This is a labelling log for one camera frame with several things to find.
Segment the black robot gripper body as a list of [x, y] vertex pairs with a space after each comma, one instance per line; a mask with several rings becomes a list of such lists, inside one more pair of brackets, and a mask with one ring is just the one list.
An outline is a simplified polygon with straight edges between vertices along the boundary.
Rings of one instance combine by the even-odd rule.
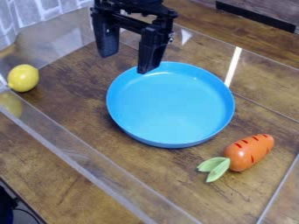
[[164, 23], [171, 23], [177, 12], [163, 5], [164, 0], [95, 0], [91, 16], [96, 24], [115, 25], [121, 28], [144, 28], [147, 23], [120, 13], [156, 16]]

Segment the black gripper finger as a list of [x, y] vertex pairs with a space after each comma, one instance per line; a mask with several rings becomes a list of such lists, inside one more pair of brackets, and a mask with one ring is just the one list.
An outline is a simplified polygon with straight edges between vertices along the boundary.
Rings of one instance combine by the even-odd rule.
[[97, 52], [105, 58], [117, 53], [120, 27], [111, 16], [97, 14], [96, 12], [91, 16]]
[[140, 31], [137, 69], [140, 74], [148, 73], [160, 66], [165, 47], [172, 40], [172, 29], [148, 25]]

